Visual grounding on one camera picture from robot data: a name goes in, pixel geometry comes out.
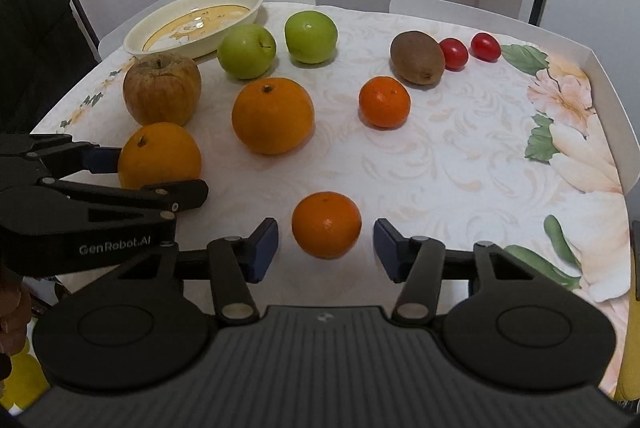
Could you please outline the person's left hand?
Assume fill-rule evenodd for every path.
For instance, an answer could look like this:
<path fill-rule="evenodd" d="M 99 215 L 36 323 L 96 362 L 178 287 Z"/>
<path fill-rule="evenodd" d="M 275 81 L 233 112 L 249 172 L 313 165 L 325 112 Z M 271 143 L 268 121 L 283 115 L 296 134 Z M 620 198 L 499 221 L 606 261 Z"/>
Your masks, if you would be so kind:
<path fill-rule="evenodd" d="M 23 282 L 1 275 L 0 323 L 1 352 L 7 356 L 20 353 L 32 319 L 32 297 Z"/>

